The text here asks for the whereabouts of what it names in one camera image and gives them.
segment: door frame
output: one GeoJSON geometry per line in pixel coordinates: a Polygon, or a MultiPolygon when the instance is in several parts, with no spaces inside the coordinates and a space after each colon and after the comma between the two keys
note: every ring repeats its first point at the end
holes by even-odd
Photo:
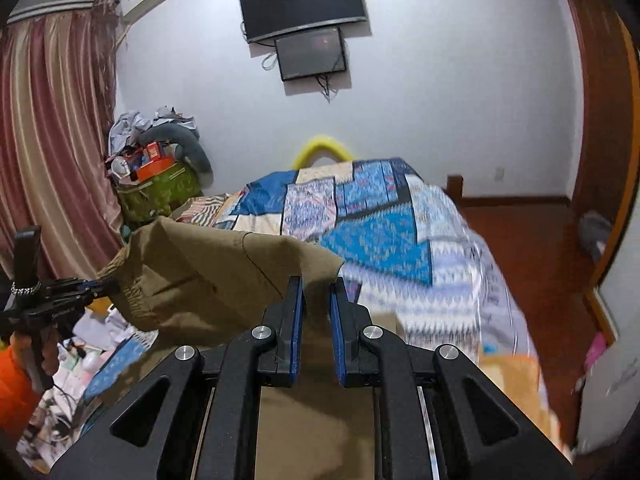
{"type": "Polygon", "coordinates": [[[620,20],[620,27],[625,40],[626,54],[629,62],[631,74],[631,91],[633,101],[632,118],[632,142],[631,154],[626,174],[625,189],[622,195],[620,209],[613,224],[613,229],[607,240],[607,245],[602,257],[596,264],[596,268],[591,275],[589,284],[584,293],[584,299],[589,305],[600,330],[609,345],[618,339],[618,330],[609,315],[606,302],[599,293],[599,288],[609,271],[620,244],[624,238],[626,227],[629,223],[631,213],[636,204],[638,193],[638,177],[640,170],[640,72],[638,65],[638,51],[634,46],[631,34],[626,29],[625,24],[620,20]]]}

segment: television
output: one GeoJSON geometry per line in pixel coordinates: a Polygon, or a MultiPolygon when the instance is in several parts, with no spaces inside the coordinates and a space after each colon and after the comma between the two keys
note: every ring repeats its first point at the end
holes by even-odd
{"type": "Polygon", "coordinates": [[[275,40],[283,81],[347,70],[338,27],[305,30],[275,40]]]}
{"type": "Polygon", "coordinates": [[[367,20],[362,0],[240,0],[249,43],[306,28],[367,20]]]}

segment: small monitor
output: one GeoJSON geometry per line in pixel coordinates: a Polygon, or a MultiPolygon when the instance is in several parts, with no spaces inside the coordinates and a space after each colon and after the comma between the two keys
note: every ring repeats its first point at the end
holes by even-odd
{"type": "Polygon", "coordinates": [[[338,27],[290,34],[275,40],[283,81],[347,70],[338,27]]]}

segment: wall-mounted tv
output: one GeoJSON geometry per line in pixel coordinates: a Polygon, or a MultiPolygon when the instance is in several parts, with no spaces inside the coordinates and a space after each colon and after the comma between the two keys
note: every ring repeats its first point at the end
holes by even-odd
{"type": "Polygon", "coordinates": [[[364,22],[362,0],[240,0],[248,42],[296,30],[364,22]]]}

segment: orange sleeve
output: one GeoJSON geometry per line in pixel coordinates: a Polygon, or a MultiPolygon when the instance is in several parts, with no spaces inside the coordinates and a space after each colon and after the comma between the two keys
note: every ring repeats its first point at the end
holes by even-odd
{"type": "Polygon", "coordinates": [[[18,442],[29,423],[40,396],[31,389],[31,380],[14,362],[12,348],[0,352],[0,428],[18,442]]]}

